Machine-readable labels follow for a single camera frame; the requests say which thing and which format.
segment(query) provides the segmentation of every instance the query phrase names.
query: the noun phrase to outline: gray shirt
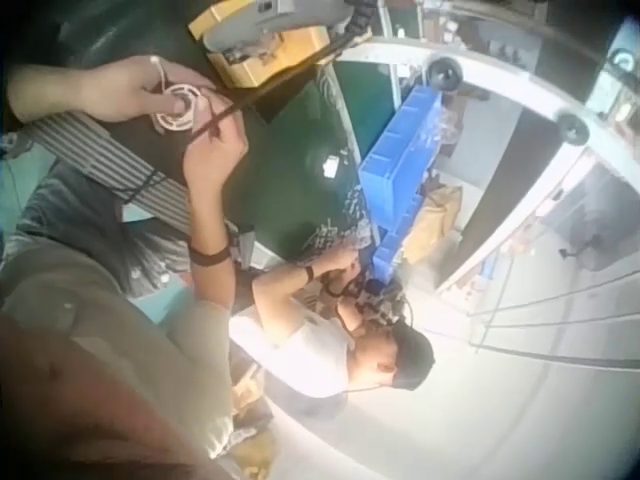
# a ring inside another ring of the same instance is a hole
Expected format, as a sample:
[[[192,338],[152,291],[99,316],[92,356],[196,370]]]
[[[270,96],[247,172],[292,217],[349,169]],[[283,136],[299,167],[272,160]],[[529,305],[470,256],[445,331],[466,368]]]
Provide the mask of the gray shirt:
[[[233,429],[226,309],[195,302],[163,330],[96,262],[40,239],[6,262],[0,285],[21,327],[67,335],[194,445],[220,453]]]

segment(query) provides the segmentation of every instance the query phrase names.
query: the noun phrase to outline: white shirt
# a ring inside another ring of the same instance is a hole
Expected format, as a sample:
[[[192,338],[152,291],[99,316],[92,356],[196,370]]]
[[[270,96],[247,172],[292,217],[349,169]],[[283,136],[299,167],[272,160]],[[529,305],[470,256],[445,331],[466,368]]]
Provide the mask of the white shirt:
[[[217,456],[233,431],[229,312],[195,303],[164,332],[96,262],[54,242],[38,243],[3,266],[3,311],[25,329],[67,335],[194,446]]]
[[[337,320],[300,309],[305,323],[280,347],[269,342],[255,307],[231,319],[229,335],[266,370],[308,397],[347,391],[347,353],[353,340]]]

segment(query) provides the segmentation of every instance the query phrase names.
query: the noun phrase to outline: white t-shirt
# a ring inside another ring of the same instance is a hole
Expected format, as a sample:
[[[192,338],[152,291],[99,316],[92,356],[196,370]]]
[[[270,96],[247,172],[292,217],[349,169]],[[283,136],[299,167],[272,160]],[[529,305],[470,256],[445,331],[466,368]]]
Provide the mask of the white t-shirt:
[[[353,340],[337,320],[325,320],[302,306],[300,312],[305,323],[280,347],[267,338],[255,306],[231,319],[229,336],[266,370],[308,397],[345,392]]]

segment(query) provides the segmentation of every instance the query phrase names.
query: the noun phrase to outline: black wristband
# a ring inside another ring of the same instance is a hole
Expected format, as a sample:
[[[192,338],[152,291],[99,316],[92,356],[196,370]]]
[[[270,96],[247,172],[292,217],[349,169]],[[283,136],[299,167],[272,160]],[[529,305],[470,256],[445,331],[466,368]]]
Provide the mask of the black wristband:
[[[304,267],[304,271],[307,272],[307,283],[311,283],[314,278],[316,278],[316,274],[313,271],[313,267],[311,265]]]
[[[220,265],[222,262],[231,257],[231,250],[227,245],[218,253],[214,253],[213,255],[205,255],[202,252],[199,252],[191,245],[189,245],[189,257],[191,258],[191,262],[199,267],[213,267],[215,265]]]

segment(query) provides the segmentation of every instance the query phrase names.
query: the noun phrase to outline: blue crate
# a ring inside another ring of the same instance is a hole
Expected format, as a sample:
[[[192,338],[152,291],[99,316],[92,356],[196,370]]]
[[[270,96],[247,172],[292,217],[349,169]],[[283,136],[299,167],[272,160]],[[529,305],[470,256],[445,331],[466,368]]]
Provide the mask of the blue crate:
[[[385,285],[388,284],[393,277],[393,260],[402,248],[402,242],[409,234],[423,203],[424,197],[415,194],[411,199],[407,211],[400,218],[400,223],[396,230],[388,232],[384,236],[382,243],[373,254],[373,276]]]
[[[366,156],[358,175],[371,219],[395,230],[438,151],[442,95],[414,87]]]

